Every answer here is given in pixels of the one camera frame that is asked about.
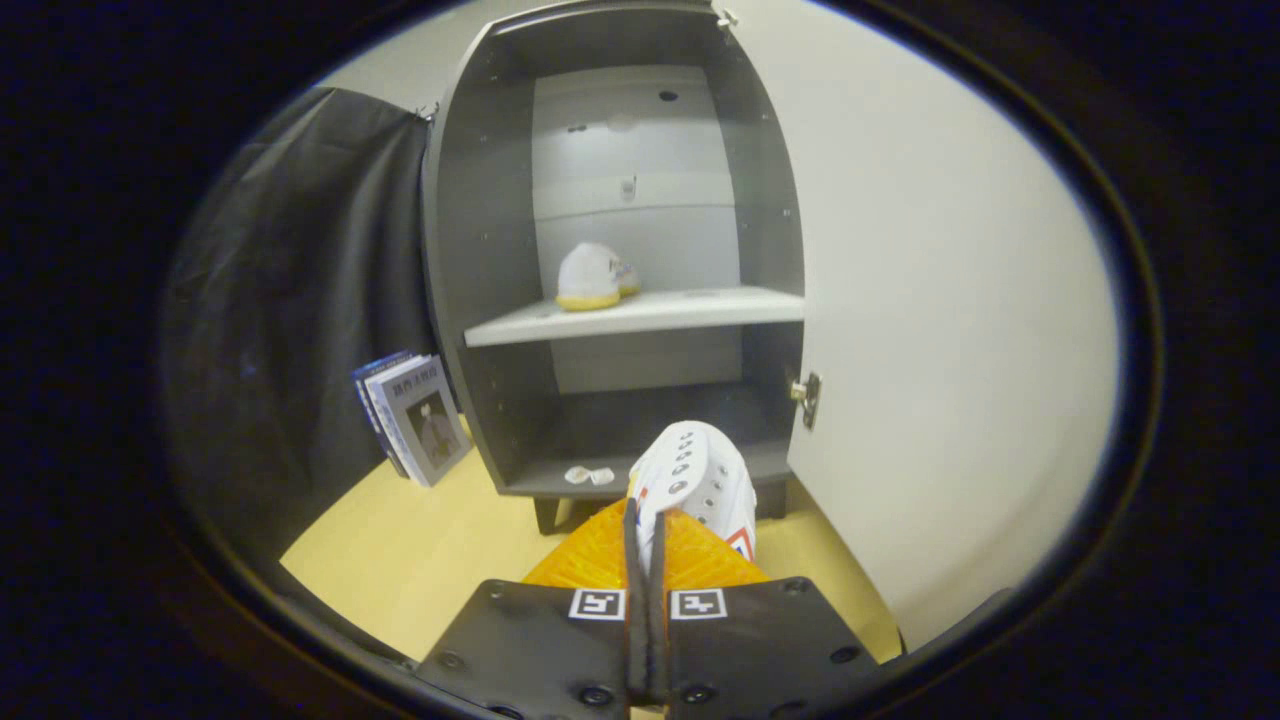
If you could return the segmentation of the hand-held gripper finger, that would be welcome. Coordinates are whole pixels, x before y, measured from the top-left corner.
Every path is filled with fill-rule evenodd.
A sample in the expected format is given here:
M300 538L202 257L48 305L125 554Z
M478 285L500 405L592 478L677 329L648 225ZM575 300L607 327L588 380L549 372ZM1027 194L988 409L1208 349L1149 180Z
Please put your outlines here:
M772 579L686 512L655 520L650 679L669 719L823 719L879 671L818 584Z
M566 541L603 548L614 579L568 585L480 583L415 670L417 680L479 717L627 719L646 684L648 629L636 509L623 500Z

